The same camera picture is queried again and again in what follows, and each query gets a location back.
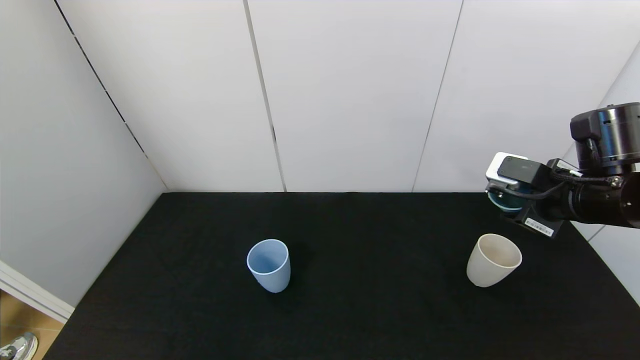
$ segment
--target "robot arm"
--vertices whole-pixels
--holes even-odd
[[[565,220],[640,228],[640,102],[610,105],[571,120],[579,168],[499,152],[486,192],[504,216],[554,237]]]

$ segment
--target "cup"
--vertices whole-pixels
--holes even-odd
[[[279,293],[289,285],[289,249],[280,240],[267,239],[255,244],[246,256],[246,266],[263,288]]]
[[[467,277],[481,288],[504,279],[522,262],[520,249],[504,236],[484,234],[476,242],[467,263]]]

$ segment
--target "barcode label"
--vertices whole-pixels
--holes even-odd
[[[539,232],[547,235],[547,236],[552,236],[554,234],[554,231],[551,230],[551,228],[542,225],[541,223],[533,220],[532,218],[527,218],[527,220],[525,220],[524,224],[526,226],[531,227],[532,229],[538,230]]]

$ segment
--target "shoe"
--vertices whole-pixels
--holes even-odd
[[[37,349],[38,338],[32,332],[25,332],[0,348],[0,360],[31,360]]]

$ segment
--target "cable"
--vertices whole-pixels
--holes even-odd
[[[559,183],[557,185],[555,185],[554,187],[552,187],[551,189],[545,191],[545,192],[541,192],[541,193],[521,193],[521,192],[517,192],[515,190],[511,190],[511,189],[507,189],[507,188],[499,188],[498,186],[495,186],[494,184],[490,185],[490,188],[492,189],[496,189],[502,193],[506,193],[515,197],[521,197],[523,199],[528,199],[528,200],[542,200],[542,199],[546,199],[547,197],[549,197],[549,195],[551,195],[552,193],[554,193],[557,190],[560,190],[560,188],[562,188],[564,186],[564,182]]]
[[[562,174],[557,171],[551,172],[551,177],[560,180],[560,181],[568,181],[570,183],[604,183],[608,184],[610,182],[609,177],[584,177],[584,176],[571,176]]]

